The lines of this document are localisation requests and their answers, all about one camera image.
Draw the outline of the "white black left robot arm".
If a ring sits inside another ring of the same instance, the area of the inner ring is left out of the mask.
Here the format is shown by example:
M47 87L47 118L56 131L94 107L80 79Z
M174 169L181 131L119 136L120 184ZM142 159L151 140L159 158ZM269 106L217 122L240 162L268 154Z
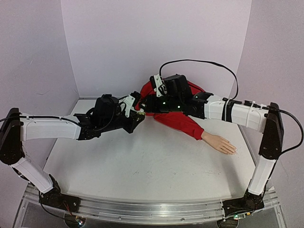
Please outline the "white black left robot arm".
M23 143L35 140L68 139L87 141L102 133L124 129L133 133L145 119L144 113L127 111L118 105L109 111L90 109L85 114L38 116L23 114L12 108L2 119L0 128L0 161L31 182L55 208L64 204L64 196L51 174L35 164L23 149Z

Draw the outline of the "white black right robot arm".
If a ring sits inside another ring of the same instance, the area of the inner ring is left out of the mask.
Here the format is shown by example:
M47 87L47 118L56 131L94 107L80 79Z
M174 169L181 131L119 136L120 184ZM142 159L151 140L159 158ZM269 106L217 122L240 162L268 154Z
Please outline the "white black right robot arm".
M262 134L259 158L249 182L250 195L261 195L282 153L284 128L277 104L236 101L212 93L147 95L139 107L157 121L197 140L211 139L193 118L224 121Z

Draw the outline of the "mannequin hand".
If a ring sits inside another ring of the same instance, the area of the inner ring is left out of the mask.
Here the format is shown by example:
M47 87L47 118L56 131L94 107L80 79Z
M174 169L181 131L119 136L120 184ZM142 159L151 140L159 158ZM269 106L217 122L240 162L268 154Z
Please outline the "mannequin hand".
M216 151L226 154L226 155L234 155L236 154L236 147L233 146L228 140L219 136L210 134L204 131L201 135L202 140L207 143L210 147L215 149Z

